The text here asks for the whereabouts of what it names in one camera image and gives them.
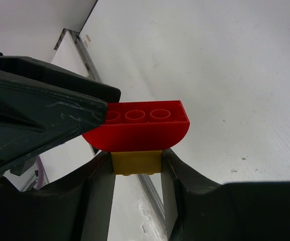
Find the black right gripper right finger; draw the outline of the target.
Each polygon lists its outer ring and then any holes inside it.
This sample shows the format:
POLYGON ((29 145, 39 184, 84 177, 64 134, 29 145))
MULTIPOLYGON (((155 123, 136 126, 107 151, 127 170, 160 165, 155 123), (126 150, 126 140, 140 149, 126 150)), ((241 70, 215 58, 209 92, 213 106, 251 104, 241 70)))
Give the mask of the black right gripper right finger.
POLYGON ((290 182, 218 184, 162 153, 169 240, 290 240, 290 182))

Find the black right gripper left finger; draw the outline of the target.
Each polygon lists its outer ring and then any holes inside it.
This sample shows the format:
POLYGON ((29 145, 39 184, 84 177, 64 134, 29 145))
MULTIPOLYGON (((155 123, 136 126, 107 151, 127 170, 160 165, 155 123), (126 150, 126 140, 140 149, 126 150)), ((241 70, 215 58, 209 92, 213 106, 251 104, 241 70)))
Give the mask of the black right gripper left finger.
POLYGON ((0 178, 0 240, 107 240, 115 178, 106 152, 40 190, 0 178))

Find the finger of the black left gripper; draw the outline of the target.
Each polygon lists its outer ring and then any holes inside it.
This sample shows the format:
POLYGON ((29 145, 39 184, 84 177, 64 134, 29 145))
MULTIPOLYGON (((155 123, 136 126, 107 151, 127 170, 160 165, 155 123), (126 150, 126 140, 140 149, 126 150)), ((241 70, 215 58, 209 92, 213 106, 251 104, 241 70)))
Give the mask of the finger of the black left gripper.
POLYGON ((0 70, 39 82, 89 95, 108 103, 119 102, 121 91, 89 80, 59 66, 26 56, 4 56, 0 52, 0 70))
POLYGON ((0 174, 103 124, 108 102, 0 70, 0 174))

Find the yellow lego brick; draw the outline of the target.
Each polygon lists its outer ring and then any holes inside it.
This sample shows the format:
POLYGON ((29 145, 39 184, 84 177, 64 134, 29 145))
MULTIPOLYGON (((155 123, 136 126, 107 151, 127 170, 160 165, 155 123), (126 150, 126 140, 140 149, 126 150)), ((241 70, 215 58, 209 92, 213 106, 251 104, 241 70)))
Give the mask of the yellow lego brick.
POLYGON ((162 151, 112 152, 111 157, 116 175, 161 173, 162 151))

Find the red curved lego brick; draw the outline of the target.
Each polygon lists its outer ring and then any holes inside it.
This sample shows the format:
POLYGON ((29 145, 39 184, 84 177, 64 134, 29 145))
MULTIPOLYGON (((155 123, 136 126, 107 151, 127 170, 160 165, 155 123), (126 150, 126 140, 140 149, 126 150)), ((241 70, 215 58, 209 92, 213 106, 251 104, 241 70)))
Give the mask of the red curved lego brick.
POLYGON ((189 125, 179 100, 110 103, 105 122, 82 136, 106 152, 159 151, 179 143, 189 125))

